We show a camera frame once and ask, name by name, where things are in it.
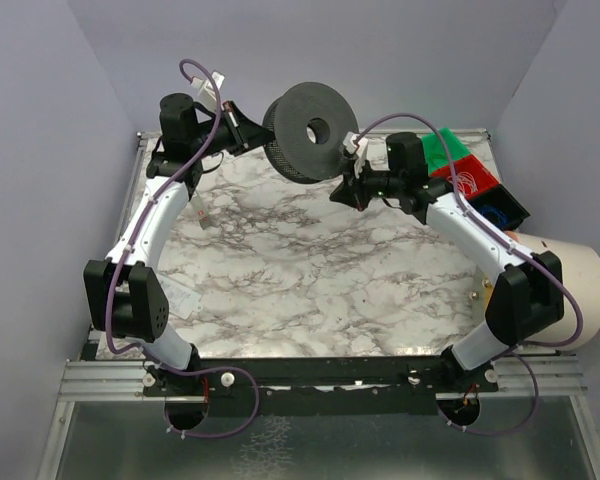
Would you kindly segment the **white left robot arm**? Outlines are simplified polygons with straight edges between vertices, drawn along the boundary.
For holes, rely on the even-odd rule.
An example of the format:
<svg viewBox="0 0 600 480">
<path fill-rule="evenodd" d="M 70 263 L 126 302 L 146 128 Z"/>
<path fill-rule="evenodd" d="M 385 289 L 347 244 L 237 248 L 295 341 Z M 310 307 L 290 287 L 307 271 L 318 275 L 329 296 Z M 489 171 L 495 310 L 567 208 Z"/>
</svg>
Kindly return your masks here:
<svg viewBox="0 0 600 480">
<path fill-rule="evenodd" d="M 141 201 L 126 230 L 102 260 L 83 271 L 93 327 L 109 350 L 137 348 L 168 371 L 200 367 L 196 347 L 169 324 L 169 302 L 156 269 L 173 224 L 193 197 L 202 160 L 226 152 L 240 155 L 273 140 L 232 101 L 209 106 L 183 93 L 160 101 L 161 150 L 151 155 Z"/>
</svg>

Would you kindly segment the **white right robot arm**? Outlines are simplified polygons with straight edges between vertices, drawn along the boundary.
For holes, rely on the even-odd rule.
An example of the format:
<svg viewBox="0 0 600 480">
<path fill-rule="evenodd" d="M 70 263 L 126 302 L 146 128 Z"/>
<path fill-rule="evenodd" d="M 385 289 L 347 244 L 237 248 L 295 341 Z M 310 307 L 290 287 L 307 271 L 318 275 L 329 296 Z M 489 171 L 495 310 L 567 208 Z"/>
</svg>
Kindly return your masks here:
<svg viewBox="0 0 600 480">
<path fill-rule="evenodd" d="M 395 199 L 401 211 L 451 240 L 488 278 L 493 292 L 483 320 L 441 354 L 448 377 L 481 367 L 563 318 L 562 265 L 555 254 L 532 252 L 473 209 L 446 178 L 429 176 L 415 134 L 391 134 L 385 144 L 389 167 L 376 171 L 366 159 L 366 139 L 348 133 L 343 180 L 330 199 L 359 211 L 373 199 Z"/>
</svg>

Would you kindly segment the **black cable spool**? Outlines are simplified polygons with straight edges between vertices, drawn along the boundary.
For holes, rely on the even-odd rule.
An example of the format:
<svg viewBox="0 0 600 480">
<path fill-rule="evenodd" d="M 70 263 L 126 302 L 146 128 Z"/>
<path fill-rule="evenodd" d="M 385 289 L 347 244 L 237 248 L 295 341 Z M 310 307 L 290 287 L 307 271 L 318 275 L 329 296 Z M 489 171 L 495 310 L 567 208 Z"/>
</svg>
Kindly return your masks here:
<svg viewBox="0 0 600 480">
<path fill-rule="evenodd" d="M 319 82 L 302 82 L 288 89 L 267 109 L 262 126 L 273 134 L 264 146 L 270 164 L 297 184 L 339 176 L 343 140 L 359 131 L 347 100 Z"/>
</svg>

